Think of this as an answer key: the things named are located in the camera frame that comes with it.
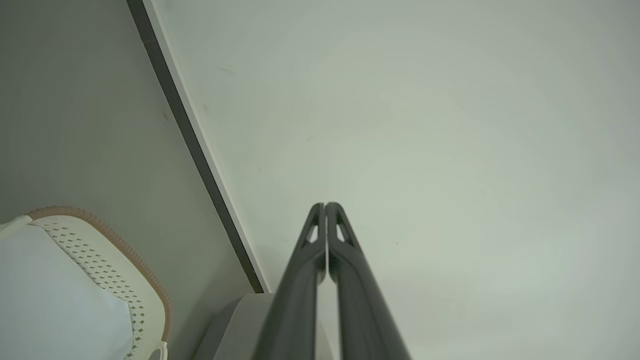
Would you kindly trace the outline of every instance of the brown piping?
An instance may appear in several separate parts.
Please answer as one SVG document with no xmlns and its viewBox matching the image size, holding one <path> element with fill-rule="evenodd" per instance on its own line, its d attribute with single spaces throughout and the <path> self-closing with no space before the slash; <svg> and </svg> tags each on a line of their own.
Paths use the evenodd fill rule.
<svg viewBox="0 0 640 360">
<path fill-rule="evenodd" d="M 94 229 L 98 230 L 100 234 L 109 239 L 109 241 L 138 269 L 142 276 L 145 277 L 149 284 L 151 284 L 151 287 L 156 291 L 158 297 L 160 297 L 160 300 L 162 300 L 162 304 L 164 306 L 164 331 L 162 334 L 162 341 L 167 340 L 172 321 L 171 300 L 169 299 L 169 295 L 160 285 L 157 277 L 151 272 L 147 264 L 142 261 L 136 251 L 133 250 L 131 246 L 120 237 L 120 235 L 116 234 L 114 230 L 94 214 L 85 210 L 71 208 L 69 206 L 49 206 L 48 208 L 33 210 L 27 213 L 27 215 L 29 215 L 33 220 L 55 215 L 76 217 L 89 223 Z"/>
</svg>

